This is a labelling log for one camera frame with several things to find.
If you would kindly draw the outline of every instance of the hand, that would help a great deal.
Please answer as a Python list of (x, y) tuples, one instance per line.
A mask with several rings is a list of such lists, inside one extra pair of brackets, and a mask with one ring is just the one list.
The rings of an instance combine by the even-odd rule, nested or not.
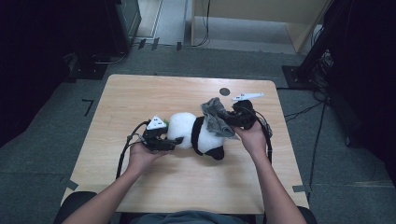
[(129, 150), (130, 156), (126, 172), (138, 172), (139, 174), (147, 170), (154, 161), (169, 153), (168, 151), (150, 151), (142, 143), (133, 144)]
[(233, 127), (233, 130), (241, 137), (244, 145), (250, 156), (266, 155), (267, 141), (262, 126), (256, 121), (249, 130), (244, 130), (240, 127)]

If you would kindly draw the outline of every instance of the wooden table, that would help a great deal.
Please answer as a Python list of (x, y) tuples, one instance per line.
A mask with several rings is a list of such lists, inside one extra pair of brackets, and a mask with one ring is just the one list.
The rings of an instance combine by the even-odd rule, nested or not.
[[(219, 94), (228, 88), (229, 96)], [(271, 81), (198, 77), (112, 75), (106, 84), (71, 180), (76, 191), (100, 192), (116, 176), (126, 136), (155, 115), (169, 119), (177, 112), (202, 116), (200, 104), (219, 97), (227, 110), (241, 92), (264, 92), (251, 99), (274, 132), (273, 165), (291, 198), (308, 207), (304, 192), (293, 192), (302, 180), (282, 108)], [(242, 143), (227, 139), (225, 158), (215, 161), (193, 149), (176, 148), (155, 161), (132, 186), (117, 211), (176, 212), (187, 209), (222, 214), (262, 214), (262, 196), (254, 164)], [(123, 169), (128, 163), (125, 157)], [(67, 189), (64, 198), (73, 190)]]

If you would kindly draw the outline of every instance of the gray carpet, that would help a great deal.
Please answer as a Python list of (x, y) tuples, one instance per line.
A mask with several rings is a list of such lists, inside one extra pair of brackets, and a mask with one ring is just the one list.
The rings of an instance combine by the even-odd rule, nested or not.
[[(0, 148), (0, 223), (51, 223), (76, 163), (94, 110), (111, 74), (273, 80), (287, 87), (281, 65), (299, 55), (159, 46), (134, 47), (111, 64), (103, 80), (63, 83), (28, 130)], [(312, 91), (279, 90), (285, 115), (317, 103)], [(82, 99), (94, 100), (93, 107)], [(290, 120), (288, 129), (302, 179), (310, 182), (322, 106)], [(364, 148), (348, 148), (341, 124), (326, 105), (310, 196), (318, 223), (395, 223), (396, 190), (384, 164)]]

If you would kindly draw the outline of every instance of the controller cable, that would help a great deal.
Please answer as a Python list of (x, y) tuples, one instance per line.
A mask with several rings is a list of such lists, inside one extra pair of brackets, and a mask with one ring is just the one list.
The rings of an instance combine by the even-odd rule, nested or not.
[(209, 40), (209, 42), (210, 42), (210, 39), (209, 39), (209, 11), (210, 11), (210, 0), (207, 1), (206, 22), (205, 22), (205, 18), (203, 17), (206, 34), (200, 44), (192, 45), (192, 47), (194, 47), (194, 48), (201, 47), (204, 43), (206, 43), (207, 40)]
[[(258, 113), (260, 116), (262, 116), (262, 119), (266, 120), (260, 112), (257, 112), (257, 111), (255, 111), (255, 112)], [(270, 163), (272, 164), (273, 148), (272, 148), (272, 144), (271, 144), (271, 136), (270, 136), (268, 130), (266, 129), (266, 127), (264, 126), (264, 124), (262, 123), (262, 121), (260, 120), (260, 118), (256, 116), (256, 119), (262, 126), (262, 132), (264, 133), (265, 140), (267, 141), (267, 146), (268, 146), (268, 148), (267, 148), (268, 161), (270, 161)]]
[(137, 127), (134, 129), (134, 131), (131, 133), (131, 135), (128, 135), (128, 136), (126, 137), (125, 147), (124, 147), (124, 149), (122, 150), (122, 152), (121, 152), (121, 154), (120, 154), (119, 167), (117, 168), (116, 179), (118, 179), (118, 178), (120, 177), (121, 168), (122, 168), (122, 162), (123, 162), (123, 159), (124, 159), (124, 156), (125, 156), (126, 149), (128, 149), (128, 147), (132, 146), (133, 144), (138, 143), (138, 142), (135, 142), (135, 143), (130, 144), (132, 138), (133, 138), (135, 135), (138, 135), (138, 133), (136, 133), (136, 131), (137, 131), (140, 127), (142, 127), (143, 125), (145, 125), (145, 124), (146, 124), (146, 126), (149, 125), (149, 122), (150, 122), (150, 120), (141, 122), (139, 125), (137, 125)]

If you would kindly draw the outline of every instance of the person's left hand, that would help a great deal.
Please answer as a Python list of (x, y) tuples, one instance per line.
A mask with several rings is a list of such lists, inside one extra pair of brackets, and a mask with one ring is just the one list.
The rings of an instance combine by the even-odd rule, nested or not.
[(142, 143), (135, 143), (130, 147), (129, 163), (126, 172), (138, 172), (142, 174), (150, 165), (160, 157), (168, 154), (168, 151), (153, 152)]

